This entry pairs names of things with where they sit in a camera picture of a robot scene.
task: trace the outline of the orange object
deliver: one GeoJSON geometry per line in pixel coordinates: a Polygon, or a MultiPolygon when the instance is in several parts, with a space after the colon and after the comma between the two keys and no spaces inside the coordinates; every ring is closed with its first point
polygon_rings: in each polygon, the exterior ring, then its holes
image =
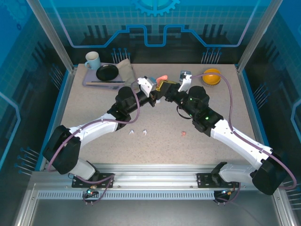
{"type": "MultiPolygon", "coordinates": [[[[208,69],[204,72],[204,74],[206,73],[218,73],[220,74],[221,72],[215,68],[211,68],[211,69],[208,69]]],[[[215,86],[217,85],[218,83],[220,83],[221,81],[221,77],[216,75],[216,74],[207,74],[207,75],[204,75],[202,77],[204,83],[210,85],[210,86],[215,86]]]]}
{"type": "Polygon", "coordinates": [[[167,80],[167,79],[168,79],[168,76],[167,76],[167,75],[163,75],[163,76],[157,78],[157,79],[156,79],[157,86],[160,85],[160,82],[161,82],[162,80],[167,80]]]}

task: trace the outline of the blue wall panel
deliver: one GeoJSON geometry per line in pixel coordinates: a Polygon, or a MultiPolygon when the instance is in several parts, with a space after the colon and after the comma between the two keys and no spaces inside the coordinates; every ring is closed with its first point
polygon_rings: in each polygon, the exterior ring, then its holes
{"type": "Polygon", "coordinates": [[[76,64],[85,62],[91,49],[113,63],[113,48],[127,48],[133,63],[205,63],[207,48],[215,53],[207,63],[237,63],[269,2],[44,0],[42,5],[76,64]]]}
{"type": "Polygon", "coordinates": [[[288,154],[297,176],[301,175],[300,6],[300,1],[283,1],[246,66],[269,144],[288,154]]]}
{"type": "Polygon", "coordinates": [[[0,224],[8,226],[34,170],[65,68],[25,0],[0,0],[0,21],[0,224]]]}

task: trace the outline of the gear logo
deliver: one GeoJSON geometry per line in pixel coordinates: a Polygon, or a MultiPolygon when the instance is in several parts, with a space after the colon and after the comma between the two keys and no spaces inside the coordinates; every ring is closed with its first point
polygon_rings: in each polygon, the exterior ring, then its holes
{"type": "Polygon", "coordinates": [[[141,10],[141,13],[146,13],[148,16],[157,16],[164,13],[169,13],[170,9],[175,9],[175,5],[180,3],[179,0],[132,0],[136,5],[136,9],[141,10]]]}
{"type": "Polygon", "coordinates": [[[9,14],[19,24],[26,18],[27,3],[25,0],[0,0],[0,6],[6,6],[9,14]]]}

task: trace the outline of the small white object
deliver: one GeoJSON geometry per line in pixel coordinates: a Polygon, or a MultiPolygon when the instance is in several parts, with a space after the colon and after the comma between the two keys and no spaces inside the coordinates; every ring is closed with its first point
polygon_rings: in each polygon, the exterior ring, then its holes
{"type": "Polygon", "coordinates": [[[180,88],[178,89],[178,92],[181,91],[187,91],[190,88],[191,85],[191,74],[184,74],[186,77],[183,79],[182,85],[180,86],[180,88]]]}

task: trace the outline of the white mug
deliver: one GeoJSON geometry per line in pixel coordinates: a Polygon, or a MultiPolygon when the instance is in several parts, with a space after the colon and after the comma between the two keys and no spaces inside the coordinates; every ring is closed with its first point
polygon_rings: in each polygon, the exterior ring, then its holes
{"type": "Polygon", "coordinates": [[[85,62],[85,66],[88,69],[97,70],[101,65],[99,54],[97,52],[88,52],[86,54],[86,60],[87,62],[85,62]]]}

